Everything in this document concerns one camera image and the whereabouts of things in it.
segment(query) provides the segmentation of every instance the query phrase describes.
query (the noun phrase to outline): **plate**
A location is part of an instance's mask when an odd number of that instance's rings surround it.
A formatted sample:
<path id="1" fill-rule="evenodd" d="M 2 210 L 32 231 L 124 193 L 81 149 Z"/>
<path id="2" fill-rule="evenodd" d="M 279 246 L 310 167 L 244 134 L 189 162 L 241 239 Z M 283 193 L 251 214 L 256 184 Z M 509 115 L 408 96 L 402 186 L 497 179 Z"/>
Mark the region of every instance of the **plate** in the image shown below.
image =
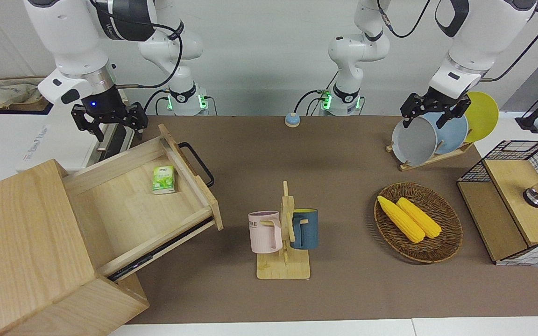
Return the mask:
<path id="1" fill-rule="evenodd" d="M 435 128 L 423 117 L 414 119 L 408 128 L 402 122 L 393 129 L 393 153 L 401 163 L 420 166 L 435 153 L 438 143 Z"/>
<path id="2" fill-rule="evenodd" d="M 420 184 L 402 182 L 383 189 L 380 196 L 397 202 L 406 197 L 414 205 L 425 211 L 441 226 L 441 234 L 436 238 L 425 238 L 413 243 L 395 226 L 385 214 L 378 201 L 375 201 L 374 215 L 377 228 L 383 239 L 404 257 L 427 264 L 441 262 L 458 252 L 462 246 L 462 225 L 451 205 L 435 191 Z"/>
<path id="3" fill-rule="evenodd" d="M 468 119 L 470 134 L 466 142 L 475 142 L 487 137 L 497 125 L 499 108 L 491 96 L 483 92 L 469 92 L 472 101 L 464 115 Z"/>
<path id="4" fill-rule="evenodd" d="M 449 120 L 444 127 L 437 128 L 437 121 L 441 117 L 442 113 L 430 112 L 422 115 L 427 119 L 437 132 L 437 141 L 444 142 L 435 151 L 436 154 L 447 154 L 455 151 L 464 143 L 466 134 L 468 134 L 468 120 L 466 116 L 454 118 Z"/>

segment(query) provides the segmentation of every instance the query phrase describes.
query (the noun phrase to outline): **pink mug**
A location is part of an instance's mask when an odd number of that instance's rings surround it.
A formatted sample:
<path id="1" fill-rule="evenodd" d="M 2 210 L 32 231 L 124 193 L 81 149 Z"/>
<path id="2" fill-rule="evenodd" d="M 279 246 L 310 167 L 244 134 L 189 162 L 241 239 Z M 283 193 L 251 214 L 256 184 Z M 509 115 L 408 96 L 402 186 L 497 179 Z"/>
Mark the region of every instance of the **pink mug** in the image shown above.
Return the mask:
<path id="1" fill-rule="evenodd" d="M 254 253 L 274 253 L 282 249 L 282 225 L 279 212 L 258 211 L 248 214 L 250 247 Z"/>

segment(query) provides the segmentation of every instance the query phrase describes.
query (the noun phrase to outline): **white wall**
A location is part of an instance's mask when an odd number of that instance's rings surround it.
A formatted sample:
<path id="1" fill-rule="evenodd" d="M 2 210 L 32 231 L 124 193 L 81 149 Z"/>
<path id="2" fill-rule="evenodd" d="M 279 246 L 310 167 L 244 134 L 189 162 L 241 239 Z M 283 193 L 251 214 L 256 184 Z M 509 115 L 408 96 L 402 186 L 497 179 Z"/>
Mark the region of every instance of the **white wall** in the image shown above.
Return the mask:
<path id="1" fill-rule="evenodd" d="M 205 41 L 205 53 L 188 62 L 197 81 L 217 98 L 222 114 L 285 114 L 303 92 L 325 87 L 337 70 L 327 55 L 335 36 L 356 34 L 356 0 L 179 0 L 187 28 Z M 406 32 L 424 1 L 395 0 L 389 10 L 397 32 Z M 366 63 L 361 94 L 365 113 L 398 114 L 411 92 L 424 93 L 446 55 L 451 40 L 433 20 L 436 1 L 412 36 L 391 37 L 385 60 Z M 491 75 L 500 74 L 538 32 L 538 17 L 498 61 Z M 103 41 L 119 83 L 158 83 L 163 75 L 143 60 L 135 44 Z M 497 83 L 477 90 L 503 105 L 538 67 L 536 47 Z M 0 77 L 47 75 L 53 59 L 40 44 L 21 0 L 0 0 Z M 146 90 L 128 92 L 144 102 Z"/>

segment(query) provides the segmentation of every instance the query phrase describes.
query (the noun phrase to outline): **green tissue pack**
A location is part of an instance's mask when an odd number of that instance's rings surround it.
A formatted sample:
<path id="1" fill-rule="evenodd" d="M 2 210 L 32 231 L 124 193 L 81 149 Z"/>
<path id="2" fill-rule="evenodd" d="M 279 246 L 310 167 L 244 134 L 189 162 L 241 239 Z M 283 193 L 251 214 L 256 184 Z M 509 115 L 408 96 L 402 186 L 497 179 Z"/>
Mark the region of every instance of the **green tissue pack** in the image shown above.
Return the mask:
<path id="1" fill-rule="evenodd" d="M 175 193 L 175 179 L 173 166 L 156 167 L 153 170 L 153 194 Z"/>

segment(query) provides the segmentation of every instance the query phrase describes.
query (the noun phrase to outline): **yellow plate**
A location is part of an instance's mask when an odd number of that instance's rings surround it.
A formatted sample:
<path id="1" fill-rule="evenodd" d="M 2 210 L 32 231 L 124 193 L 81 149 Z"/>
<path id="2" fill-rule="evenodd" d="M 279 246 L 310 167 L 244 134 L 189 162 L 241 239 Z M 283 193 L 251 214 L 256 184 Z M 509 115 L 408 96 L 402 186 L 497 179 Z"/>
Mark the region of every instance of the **yellow plate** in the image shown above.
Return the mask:
<path id="1" fill-rule="evenodd" d="M 499 119 L 499 108 L 490 95 L 483 92 L 469 92 L 472 103 L 466 110 L 470 130 L 466 142 L 475 142 L 484 139 L 493 132 Z"/>

